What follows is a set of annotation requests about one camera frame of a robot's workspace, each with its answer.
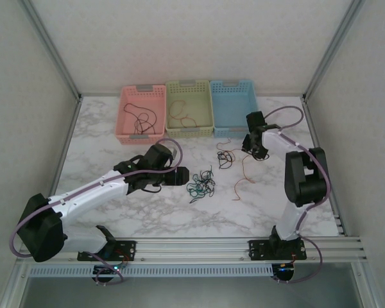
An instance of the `white wall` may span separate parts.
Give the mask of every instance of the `white wall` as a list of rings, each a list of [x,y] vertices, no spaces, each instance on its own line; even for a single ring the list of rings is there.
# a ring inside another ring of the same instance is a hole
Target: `white wall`
[[[15,260],[10,232],[28,198],[48,193],[73,110],[17,1],[0,0],[0,297]]]
[[[33,0],[80,91],[254,80],[301,94],[351,0]]]
[[[385,0],[367,0],[309,102],[344,218],[385,295]]]

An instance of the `tangled cord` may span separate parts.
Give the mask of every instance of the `tangled cord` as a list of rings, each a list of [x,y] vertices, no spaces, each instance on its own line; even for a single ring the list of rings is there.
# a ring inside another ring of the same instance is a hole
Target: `tangled cord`
[[[192,197],[190,203],[204,198],[206,195],[209,195],[210,197],[214,195],[216,183],[212,179],[213,176],[212,166],[210,170],[201,171],[199,176],[198,174],[192,176],[194,183],[187,184],[187,191],[190,194],[190,197]]]
[[[218,169],[228,169],[232,166],[232,163],[235,162],[236,157],[234,155],[234,151],[241,150],[241,149],[232,149],[232,150],[224,150],[221,149],[219,146],[220,145],[226,145],[228,143],[231,143],[231,139],[228,138],[228,142],[222,143],[219,142],[217,143],[217,158],[218,158],[218,164],[219,167]]]
[[[147,110],[147,111],[151,112],[154,115],[154,117],[155,117],[154,123],[151,124],[149,122],[150,115],[148,113],[146,113],[146,112],[141,112],[139,115],[136,115],[133,112],[126,110],[126,107],[128,105],[133,106],[135,108],[139,108],[139,109],[143,109],[143,110]],[[154,126],[155,126],[155,123],[157,123],[157,115],[156,115],[156,113],[154,111],[152,111],[151,109],[145,108],[145,107],[136,106],[136,105],[131,104],[131,103],[127,103],[124,106],[124,111],[127,112],[128,114],[133,115],[136,118],[136,120],[134,122],[134,135],[142,135],[145,132],[147,132],[150,128],[152,128],[154,134],[156,134]],[[143,115],[146,116],[146,119],[141,119],[141,116],[143,116]]]
[[[217,152],[217,158],[218,158],[218,169],[228,169],[232,166],[232,163],[235,161],[234,154],[230,154],[229,151],[219,151]]]

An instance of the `basket handle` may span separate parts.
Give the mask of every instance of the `basket handle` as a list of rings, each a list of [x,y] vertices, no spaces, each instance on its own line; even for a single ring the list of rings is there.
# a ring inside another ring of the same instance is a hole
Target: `basket handle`
[[[196,81],[195,80],[180,80],[178,82],[180,87],[195,87]]]
[[[153,85],[136,85],[135,88],[139,92],[153,92],[154,91]]]
[[[130,135],[130,139],[148,139],[149,135]]]
[[[192,132],[199,132],[199,127],[190,127],[190,128],[181,128],[180,130],[182,133],[192,133]]]
[[[239,80],[223,80],[223,87],[236,87],[239,85]]]
[[[248,131],[248,127],[240,126],[240,127],[230,127],[230,132],[245,132]]]

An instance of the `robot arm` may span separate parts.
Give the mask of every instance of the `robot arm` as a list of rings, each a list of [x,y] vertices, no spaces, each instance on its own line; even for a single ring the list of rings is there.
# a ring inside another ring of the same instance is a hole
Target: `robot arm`
[[[58,204],[31,218],[18,229],[18,235],[37,262],[46,261],[59,252],[86,251],[108,257],[114,249],[115,239],[105,227],[89,230],[70,227],[70,224],[108,200],[125,198],[136,190],[144,190],[147,185],[186,184],[189,170],[185,167],[170,168],[173,156],[165,146],[154,144],[144,156],[137,155],[120,162],[113,170],[83,187],[48,199],[42,194],[31,197],[20,221],[40,208]]]
[[[264,159],[270,151],[286,164],[284,187],[287,205],[269,240],[262,244],[261,250],[255,251],[255,257],[260,260],[291,260],[295,253],[297,259],[305,259],[306,254],[301,252],[304,244],[298,230],[307,209],[326,196],[325,177],[310,156],[281,133],[278,125],[266,123],[261,111],[247,115],[247,123],[250,134],[245,137],[243,151],[258,160]],[[309,153],[327,174],[325,152],[321,148],[313,148],[309,149]]]

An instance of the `white marble table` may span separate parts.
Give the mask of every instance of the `white marble table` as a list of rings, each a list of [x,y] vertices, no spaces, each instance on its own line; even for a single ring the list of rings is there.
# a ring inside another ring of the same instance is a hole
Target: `white marble table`
[[[104,175],[114,165],[138,154],[148,145],[122,146],[114,136],[118,98],[84,98],[73,139],[64,164],[57,193],[65,193]],[[299,98],[258,98],[259,108],[267,112],[284,106],[301,106]],[[296,110],[271,115],[268,122],[289,124],[299,118]],[[286,131],[304,146],[312,146],[304,120]],[[237,162],[226,170],[218,169],[217,142],[227,139],[177,139],[184,151],[182,166],[191,176],[212,166],[216,191],[190,204],[185,186],[163,187],[159,194],[134,192],[125,200],[112,200],[82,216],[76,225],[92,228],[105,225],[116,237],[264,237],[278,221],[286,206],[284,163],[272,155],[264,162],[245,160],[246,174],[255,181],[242,181],[241,160],[245,153],[235,151]],[[233,139],[226,149],[240,148],[242,140]],[[302,229],[307,236],[337,236],[338,230],[330,203],[314,209]]]

